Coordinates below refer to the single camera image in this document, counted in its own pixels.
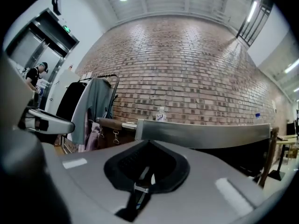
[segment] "brick wall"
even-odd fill
[[[259,112],[282,135],[292,117],[285,96],[246,49],[224,26],[206,20],[158,16],[115,27],[77,69],[89,71],[119,75],[114,117],[120,120],[155,119],[165,106],[169,122],[240,125],[253,124]]]

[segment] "linear light fixture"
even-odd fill
[[[253,16],[253,13],[254,13],[254,11],[255,11],[255,9],[256,9],[256,6],[257,6],[257,1],[254,1],[253,4],[252,4],[252,7],[251,7],[251,11],[250,11],[250,13],[249,13],[249,16],[248,16],[248,18],[247,18],[247,22],[250,22],[250,20],[251,20],[251,18],[252,18],[252,16]]]
[[[299,58],[297,61],[295,61],[293,64],[290,64],[286,69],[285,69],[285,74],[289,73],[292,69],[294,69],[297,65],[299,64]]]

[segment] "black table leg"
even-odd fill
[[[279,181],[282,180],[282,178],[284,177],[285,173],[284,172],[280,172],[280,168],[281,168],[282,160],[284,159],[284,154],[285,154],[285,144],[282,146],[280,160],[279,160],[279,164],[278,164],[277,170],[271,171],[268,174],[268,177],[274,178],[274,179],[279,180]]]

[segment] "green exit sign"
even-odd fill
[[[64,25],[63,28],[64,28],[64,30],[66,30],[67,33],[71,32],[71,30],[66,25]]]

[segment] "table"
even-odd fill
[[[280,160],[279,160],[279,164],[278,164],[278,168],[277,170],[273,170],[268,174],[268,177],[274,178],[276,180],[281,181],[285,175],[284,172],[280,172],[280,168],[281,168],[281,164],[282,164],[282,160],[284,158],[284,154],[285,154],[285,146],[286,145],[294,145],[297,142],[297,138],[290,138],[286,141],[277,141],[276,144],[277,145],[282,145],[282,150],[281,150],[281,155],[280,155]]]

